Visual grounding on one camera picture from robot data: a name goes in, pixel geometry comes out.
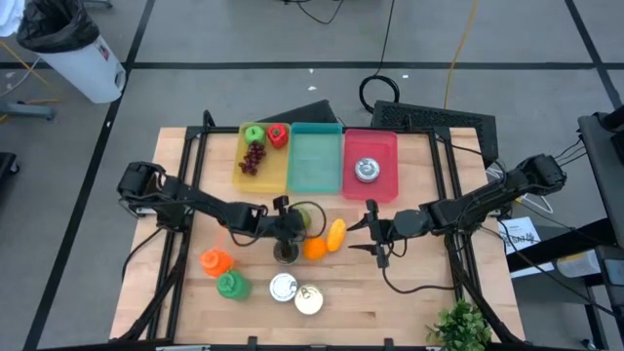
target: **teal tray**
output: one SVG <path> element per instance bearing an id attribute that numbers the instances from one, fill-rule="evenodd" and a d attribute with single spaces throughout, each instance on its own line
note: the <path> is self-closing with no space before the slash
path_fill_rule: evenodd
<path id="1" fill-rule="evenodd" d="M 336 193 L 342 187 L 342 125 L 293 123 L 288 188 Z"/>

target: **potted plant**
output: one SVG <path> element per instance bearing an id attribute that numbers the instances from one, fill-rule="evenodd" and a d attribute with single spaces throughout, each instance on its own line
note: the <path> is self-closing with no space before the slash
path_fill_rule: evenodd
<path id="1" fill-rule="evenodd" d="M 491 329 L 479 309 L 459 300 L 455 307 L 442 310 L 440 322 L 427 326 L 427 342 L 442 344 L 446 351 L 485 351 Z"/>

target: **toy fruit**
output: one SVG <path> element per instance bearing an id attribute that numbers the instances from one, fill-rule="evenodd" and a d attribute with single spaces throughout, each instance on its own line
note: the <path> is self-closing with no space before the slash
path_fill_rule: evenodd
<path id="1" fill-rule="evenodd" d="M 216 290 L 225 297 L 234 300 L 244 300 L 252 292 L 252 283 L 237 271 L 221 274 L 216 279 Z"/>
<path id="2" fill-rule="evenodd" d="M 245 142 L 247 144 L 254 141 L 264 144 L 264 136 L 265 132 L 260 126 L 251 126 L 245 130 Z"/>
<path id="3" fill-rule="evenodd" d="M 328 234 L 328 250 L 335 252 L 340 249 L 344 237 L 347 234 L 347 224 L 342 219 L 337 219 L 331 224 L 330 233 Z"/>
<path id="4" fill-rule="evenodd" d="M 266 156 L 264 145 L 256 140 L 252 141 L 247 148 L 247 155 L 243 157 L 243 162 L 238 163 L 238 166 L 244 174 L 249 173 L 250 175 L 255 176 L 257 173 L 257 165 L 260 161 L 262 161 L 264 156 Z"/>
<path id="5" fill-rule="evenodd" d="M 327 251 L 323 238 L 306 239 L 303 242 L 303 256 L 309 260 L 321 259 Z"/>
<path id="6" fill-rule="evenodd" d="M 301 218 L 303 218 L 303 227 L 305 229 L 309 229 L 310 223 L 312 222 L 312 218 L 310 217 L 310 214 L 306 210 L 302 209 L 301 207 L 296 207 L 294 209 L 299 211 L 299 213 L 301 214 Z"/>
<path id="7" fill-rule="evenodd" d="M 286 131 L 286 127 L 282 125 L 273 125 L 268 130 L 269 141 L 273 144 L 273 147 L 280 148 L 289 142 L 289 134 Z"/>
<path id="8" fill-rule="evenodd" d="M 232 268 L 234 264 L 232 257 L 225 251 L 218 249 L 206 251 L 199 257 L 199 260 L 204 267 L 204 272 L 213 278 L 218 278 Z"/>

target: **floor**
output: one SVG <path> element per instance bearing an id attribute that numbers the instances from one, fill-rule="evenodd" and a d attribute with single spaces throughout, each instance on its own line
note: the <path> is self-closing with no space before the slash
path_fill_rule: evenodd
<path id="1" fill-rule="evenodd" d="M 89 11 L 130 71 L 123 97 L 91 104 L 42 65 L 37 72 L 54 87 L 30 77 L 10 98 L 61 97 L 57 119 L 10 118 L 0 125 L 0 150 L 21 161 L 0 203 L 3 350 L 21 349 L 29 331 L 26 345 L 39 348 L 106 341 L 135 228 L 114 189 L 129 162 L 151 159 L 160 128 L 197 125 L 206 108 L 218 125 L 236 126 L 324 98 L 349 126 L 371 120 L 357 89 L 379 60 L 390 1 L 345 0 L 331 25 L 275 0 L 112 2 L 112 10 Z M 325 19 L 336 4 L 305 6 Z M 393 68 L 382 73 L 397 81 L 402 102 L 442 106 L 447 70 L 441 67 L 449 66 L 470 6 L 396 1 L 385 55 Z M 480 1 L 449 108 L 495 115 L 500 156 L 510 167 L 529 155 L 563 151 L 576 140 L 577 117 L 621 104 L 622 11 L 617 0 Z M 36 59 L 14 38 L 6 42 L 26 61 Z M 0 49 L 0 86 L 23 73 Z M 366 96 L 392 98 L 374 83 Z M 548 198 L 552 217 L 571 226 L 604 217 L 587 159 L 565 170 L 566 188 Z M 59 250 L 69 248 L 56 298 L 54 289 L 44 298 L 52 303 L 47 323 L 40 324 L 47 311 L 35 318 L 42 292 Z M 540 278 L 515 282 L 527 339 L 580 348 L 578 341 L 590 336 L 583 307 Z M 596 294 L 606 302 L 604 292 Z"/>

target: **white trash can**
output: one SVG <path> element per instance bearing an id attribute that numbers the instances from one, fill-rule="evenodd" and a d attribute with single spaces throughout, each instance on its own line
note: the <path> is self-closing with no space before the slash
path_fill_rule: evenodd
<path id="1" fill-rule="evenodd" d="M 126 85 L 126 70 L 101 35 L 80 50 L 37 55 L 94 103 L 116 100 Z"/>
<path id="2" fill-rule="evenodd" d="M 17 39 L 94 103 L 121 96 L 126 70 L 99 35 L 82 0 L 30 0 Z"/>

